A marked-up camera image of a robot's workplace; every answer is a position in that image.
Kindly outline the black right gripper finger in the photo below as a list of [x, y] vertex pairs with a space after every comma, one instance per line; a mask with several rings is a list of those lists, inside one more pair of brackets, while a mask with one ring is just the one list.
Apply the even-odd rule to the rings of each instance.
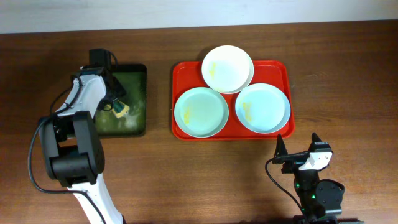
[[285, 156], [288, 156], [288, 152], [286, 149], [286, 146], [284, 144], [284, 140], [282, 138], [281, 134], [277, 135], [277, 142], [276, 142], [276, 149], [275, 149], [275, 153], [274, 153], [274, 159], [277, 158], [282, 158]]
[[315, 143], [315, 142], [322, 142], [322, 140], [316, 133], [312, 133], [312, 143]]

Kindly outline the yellow green sponge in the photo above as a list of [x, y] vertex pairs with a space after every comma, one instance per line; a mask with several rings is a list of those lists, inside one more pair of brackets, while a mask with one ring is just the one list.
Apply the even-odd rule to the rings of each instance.
[[112, 104], [111, 112], [117, 119], [121, 118], [125, 114], [129, 112], [129, 106], [123, 103], [122, 101], [114, 101]]

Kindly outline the light blue plate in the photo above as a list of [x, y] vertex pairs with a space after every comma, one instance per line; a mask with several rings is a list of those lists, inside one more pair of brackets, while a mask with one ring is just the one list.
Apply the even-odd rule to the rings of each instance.
[[266, 83], [255, 83], [244, 88], [235, 102], [239, 122], [258, 134], [281, 130], [289, 121], [292, 109], [284, 92]]

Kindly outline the light green plate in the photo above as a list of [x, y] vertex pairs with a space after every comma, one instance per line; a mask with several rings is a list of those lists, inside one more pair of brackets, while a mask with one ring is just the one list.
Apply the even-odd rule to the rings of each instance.
[[229, 118], [228, 104], [217, 91], [206, 88], [191, 88], [177, 99], [174, 120], [187, 135], [208, 138], [219, 133]]

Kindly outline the cream white plate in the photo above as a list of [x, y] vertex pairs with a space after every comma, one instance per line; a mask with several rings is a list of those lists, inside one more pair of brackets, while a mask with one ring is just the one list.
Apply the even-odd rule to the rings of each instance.
[[205, 55], [201, 74], [210, 88], [222, 94], [233, 94], [251, 83], [254, 63], [243, 49], [222, 45]]

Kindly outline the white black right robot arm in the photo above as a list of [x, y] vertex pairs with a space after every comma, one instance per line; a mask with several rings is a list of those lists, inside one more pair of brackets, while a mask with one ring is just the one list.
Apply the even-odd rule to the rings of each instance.
[[316, 133], [312, 134], [308, 150], [295, 154], [289, 154], [282, 136], [277, 136], [271, 162], [282, 165], [282, 174], [294, 175], [294, 189], [299, 197], [295, 203], [302, 212], [295, 217], [295, 223], [338, 223], [345, 187], [334, 180], [319, 178], [319, 172], [329, 166], [332, 155], [329, 143]]

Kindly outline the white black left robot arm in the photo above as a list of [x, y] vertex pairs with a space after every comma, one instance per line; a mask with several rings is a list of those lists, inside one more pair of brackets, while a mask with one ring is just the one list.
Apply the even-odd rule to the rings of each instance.
[[93, 118], [113, 89], [111, 67], [87, 65], [72, 75], [61, 107], [40, 119], [34, 137], [40, 139], [47, 175], [72, 194], [90, 223], [125, 223], [104, 181], [105, 158]]

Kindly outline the black water tray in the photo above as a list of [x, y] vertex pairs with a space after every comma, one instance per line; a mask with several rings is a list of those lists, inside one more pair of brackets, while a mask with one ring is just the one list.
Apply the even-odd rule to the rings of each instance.
[[119, 100], [129, 111], [120, 118], [110, 110], [97, 111], [96, 130], [101, 138], [142, 136], [146, 131], [147, 67], [143, 64], [114, 65], [113, 75], [126, 91]]

